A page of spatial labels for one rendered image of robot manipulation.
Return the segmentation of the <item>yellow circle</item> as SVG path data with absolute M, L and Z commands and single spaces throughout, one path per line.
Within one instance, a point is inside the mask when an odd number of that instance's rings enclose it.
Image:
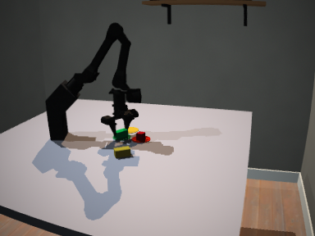
M 137 131 L 139 131 L 139 129 L 138 129 L 138 128 L 135 128 L 135 127 L 129 127 L 129 129 L 128 129 L 128 134 L 135 133 L 135 132 L 137 132 Z

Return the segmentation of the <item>yellow block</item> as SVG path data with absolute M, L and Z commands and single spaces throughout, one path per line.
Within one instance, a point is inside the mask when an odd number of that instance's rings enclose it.
M 131 156 L 130 147 L 126 146 L 126 147 L 114 148 L 114 156 L 115 156 L 115 158 Z

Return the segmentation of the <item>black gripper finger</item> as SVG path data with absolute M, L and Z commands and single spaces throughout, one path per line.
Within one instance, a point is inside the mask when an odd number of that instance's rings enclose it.
M 116 123 L 115 124 L 112 124 L 112 125 L 109 125 L 113 134 L 116 136 Z
M 124 122 L 124 125 L 125 125 L 125 129 L 129 129 L 129 126 L 130 126 L 130 122 L 131 122 L 132 120 L 129 120 L 129 121 L 127 121 L 127 122 Z

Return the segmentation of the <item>green block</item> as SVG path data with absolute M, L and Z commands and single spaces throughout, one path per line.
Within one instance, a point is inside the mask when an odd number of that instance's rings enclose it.
M 127 137 L 128 135 L 128 129 L 119 129 L 116 130 L 116 136 L 114 135 L 114 138 L 119 139 L 119 138 L 124 138 Z

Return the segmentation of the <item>red circle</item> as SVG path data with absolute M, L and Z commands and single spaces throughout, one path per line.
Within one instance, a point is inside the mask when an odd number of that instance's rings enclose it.
M 135 137 L 133 137 L 131 140 L 132 140 L 133 142 L 135 142 L 135 143 L 146 143 L 146 142 L 148 142 L 148 141 L 150 140 L 150 137 L 145 136 L 145 139 L 144 139 L 143 141 L 140 141 L 140 140 L 136 140 L 136 136 L 135 136 Z

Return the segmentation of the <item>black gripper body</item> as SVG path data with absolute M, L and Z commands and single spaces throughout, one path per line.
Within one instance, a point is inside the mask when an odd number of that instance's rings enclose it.
M 105 125 L 112 125 L 113 123 L 115 124 L 115 120 L 121 119 L 120 117 L 117 117 L 118 109 L 120 107 L 122 109 L 124 109 L 127 105 L 126 105 L 126 103 L 123 103 L 123 104 L 115 104 L 115 103 L 113 103 L 112 106 L 114 107 L 114 112 L 112 113 L 113 116 L 103 116 L 101 118 L 101 123 L 103 123 Z M 136 116 L 135 117 L 139 117 L 139 113 L 137 111 L 136 111 Z

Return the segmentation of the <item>red cube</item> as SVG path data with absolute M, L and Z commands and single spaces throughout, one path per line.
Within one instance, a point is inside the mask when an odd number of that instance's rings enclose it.
M 143 141 L 144 139 L 145 139 L 145 132 L 139 131 L 138 133 L 136 133 L 136 140 Z

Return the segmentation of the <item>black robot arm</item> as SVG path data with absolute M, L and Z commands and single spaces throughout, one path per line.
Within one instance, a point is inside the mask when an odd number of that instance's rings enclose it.
M 116 73 L 114 74 L 112 79 L 112 85 L 117 89 L 112 88 L 109 94 L 113 94 L 113 103 L 115 104 L 123 104 L 126 101 L 128 101 L 128 103 L 141 103 L 142 95 L 140 88 L 129 88 L 126 83 L 126 65 L 128 61 L 131 42 L 130 40 L 127 41 L 128 38 L 126 37 L 126 35 L 124 36 L 123 28 L 118 23 L 110 24 L 107 30 L 106 38 L 90 65 L 87 66 L 81 74 L 75 73 L 71 80 L 67 84 L 65 84 L 65 86 L 70 90 L 71 93 L 78 94 L 84 84 L 92 83 L 94 82 L 94 80 L 97 79 L 99 75 L 98 68 L 103 61 L 103 58 L 106 56 L 108 50 L 117 39 L 121 43 L 121 51 Z M 117 112 L 117 117 L 122 118 L 125 122 L 133 120 L 133 117 L 135 116 L 136 110 L 129 110 L 128 106 L 126 106 L 124 109 L 120 107 Z

